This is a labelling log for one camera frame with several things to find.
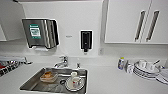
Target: white cabinet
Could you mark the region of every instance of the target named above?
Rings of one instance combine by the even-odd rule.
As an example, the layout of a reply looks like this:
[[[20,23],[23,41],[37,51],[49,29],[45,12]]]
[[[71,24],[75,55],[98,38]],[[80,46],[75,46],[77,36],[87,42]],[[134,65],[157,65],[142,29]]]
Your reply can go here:
[[[153,32],[150,32],[157,13],[158,17],[156,18]],[[168,0],[152,0],[141,43],[168,44]]]
[[[0,0],[0,41],[24,38],[22,18],[25,15],[21,4]]]
[[[109,0],[105,43],[168,44],[167,4],[168,0]]]

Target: kitchen counter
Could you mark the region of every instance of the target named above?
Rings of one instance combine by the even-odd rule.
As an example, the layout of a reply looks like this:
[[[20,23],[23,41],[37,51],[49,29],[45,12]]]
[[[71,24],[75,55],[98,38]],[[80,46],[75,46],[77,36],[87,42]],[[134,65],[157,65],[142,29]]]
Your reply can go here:
[[[52,63],[22,65],[0,77],[0,94],[49,94],[47,92],[19,90],[28,79]],[[127,74],[115,66],[81,66],[88,70],[87,94],[167,94],[168,85],[156,80]]]

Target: sink basin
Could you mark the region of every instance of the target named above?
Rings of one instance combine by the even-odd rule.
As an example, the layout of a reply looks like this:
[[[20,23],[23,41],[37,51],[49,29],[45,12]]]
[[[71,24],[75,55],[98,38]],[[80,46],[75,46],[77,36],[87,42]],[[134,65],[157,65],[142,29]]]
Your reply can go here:
[[[58,78],[52,83],[42,82],[40,77],[46,72],[52,71],[58,73]],[[71,72],[77,72],[80,78],[84,80],[84,86],[77,91],[70,91],[66,88],[66,81],[71,77]],[[66,94],[85,94],[87,86],[87,70],[85,69],[57,69],[57,68],[42,68],[26,83],[24,83],[20,90],[39,91],[51,93],[66,93]]]

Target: backsplash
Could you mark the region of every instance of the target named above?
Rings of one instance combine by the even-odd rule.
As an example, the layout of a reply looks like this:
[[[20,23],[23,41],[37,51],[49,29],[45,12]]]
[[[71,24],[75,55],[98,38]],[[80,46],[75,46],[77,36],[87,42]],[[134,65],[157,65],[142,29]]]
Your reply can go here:
[[[139,44],[104,44],[100,42],[102,1],[82,2],[22,2],[26,18],[55,19],[58,24],[60,44],[48,52],[29,49],[26,39],[0,42],[0,55],[27,56],[28,59],[40,62],[55,57],[67,55],[70,57],[95,58],[108,57],[114,63],[120,56],[126,59],[163,59],[168,58],[168,45],[139,45]],[[93,45],[87,55],[80,49],[80,31],[93,31]],[[99,65],[110,65],[103,62]]]

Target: paper towel dispenser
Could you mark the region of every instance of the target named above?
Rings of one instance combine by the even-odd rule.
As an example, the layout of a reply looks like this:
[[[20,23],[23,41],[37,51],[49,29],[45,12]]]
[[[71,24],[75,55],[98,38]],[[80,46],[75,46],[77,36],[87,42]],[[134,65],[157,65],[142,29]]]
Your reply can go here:
[[[41,46],[51,49],[59,44],[57,24],[50,19],[22,19],[29,48]]]

